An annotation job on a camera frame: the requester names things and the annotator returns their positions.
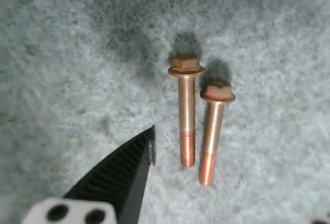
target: bolt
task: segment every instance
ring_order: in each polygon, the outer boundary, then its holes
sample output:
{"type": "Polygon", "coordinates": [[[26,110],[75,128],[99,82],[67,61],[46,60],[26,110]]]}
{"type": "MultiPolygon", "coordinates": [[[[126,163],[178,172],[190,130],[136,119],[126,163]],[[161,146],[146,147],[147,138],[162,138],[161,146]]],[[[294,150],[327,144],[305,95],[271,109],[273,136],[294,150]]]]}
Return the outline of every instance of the bolt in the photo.
{"type": "Polygon", "coordinates": [[[233,102],[235,95],[229,82],[215,81],[201,91],[201,98],[208,102],[208,107],[199,180],[207,186],[213,181],[224,106],[233,102]]]}
{"type": "Polygon", "coordinates": [[[168,73],[178,77],[180,160],[185,167],[195,164],[195,77],[204,68],[195,54],[178,54],[168,73]]]}

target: bolt head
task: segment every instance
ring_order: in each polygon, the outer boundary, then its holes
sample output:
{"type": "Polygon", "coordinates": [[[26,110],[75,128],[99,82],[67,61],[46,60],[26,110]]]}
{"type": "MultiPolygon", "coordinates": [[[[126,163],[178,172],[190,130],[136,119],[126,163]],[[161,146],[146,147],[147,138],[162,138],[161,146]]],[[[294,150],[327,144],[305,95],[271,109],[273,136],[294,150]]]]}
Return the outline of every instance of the bolt head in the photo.
{"type": "Polygon", "coordinates": [[[215,81],[209,84],[205,91],[204,96],[216,101],[231,102],[235,99],[232,93],[232,86],[230,82],[215,81]]]}
{"type": "Polygon", "coordinates": [[[200,61],[195,54],[179,54],[172,59],[172,67],[178,71],[195,71],[200,68],[200,61]]]}

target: hole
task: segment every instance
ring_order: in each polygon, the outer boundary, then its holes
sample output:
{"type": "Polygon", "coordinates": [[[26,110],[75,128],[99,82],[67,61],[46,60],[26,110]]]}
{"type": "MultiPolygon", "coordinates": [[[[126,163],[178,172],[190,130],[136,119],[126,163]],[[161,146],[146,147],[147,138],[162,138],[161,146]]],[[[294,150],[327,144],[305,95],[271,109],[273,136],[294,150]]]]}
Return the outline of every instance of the hole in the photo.
{"type": "Polygon", "coordinates": [[[328,224],[328,222],[322,220],[313,220],[311,224],[328,224]]]}
{"type": "Polygon", "coordinates": [[[93,210],[85,218],[86,224],[100,224],[104,220],[105,213],[103,210],[93,210]]]}
{"type": "Polygon", "coordinates": [[[48,211],[47,220],[59,221],[61,219],[64,219],[65,216],[67,215],[68,211],[69,211],[69,208],[66,205],[64,205],[64,204],[56,205],[48,211]]]}

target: threaded end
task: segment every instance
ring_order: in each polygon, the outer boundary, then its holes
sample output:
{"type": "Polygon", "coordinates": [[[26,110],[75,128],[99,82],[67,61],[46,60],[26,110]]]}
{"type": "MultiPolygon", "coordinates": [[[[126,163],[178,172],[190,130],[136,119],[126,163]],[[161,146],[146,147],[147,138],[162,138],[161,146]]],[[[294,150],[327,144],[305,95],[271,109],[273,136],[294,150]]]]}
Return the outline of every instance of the threaded end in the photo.
{"type": "Polygon", "coordinates": [[[202,153],[202,159],[200,164],[200,183],[204,186],[208,186],[213,181],[213,174],[216,164],[215,153],[202,153]]]}
{"type": "Polygon", "coordinates": [[[185,167],[195,164],[195,132],[180,134],[180,158],[185,167]]]}

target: gray carpet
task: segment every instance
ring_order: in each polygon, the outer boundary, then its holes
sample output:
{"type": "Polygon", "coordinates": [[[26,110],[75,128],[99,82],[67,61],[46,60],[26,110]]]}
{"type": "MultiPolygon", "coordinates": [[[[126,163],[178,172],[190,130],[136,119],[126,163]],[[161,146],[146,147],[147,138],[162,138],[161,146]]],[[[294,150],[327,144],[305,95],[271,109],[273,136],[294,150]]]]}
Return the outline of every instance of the gray carpet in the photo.
{"type": "Polygon", "coordinates": [[[0,0],[0,223],[155,124],[139,223],[308,223],[330,211],[329,0],[0,0]],[[179,162],[177,80],[227,78],[214,182],[179,162]]]}

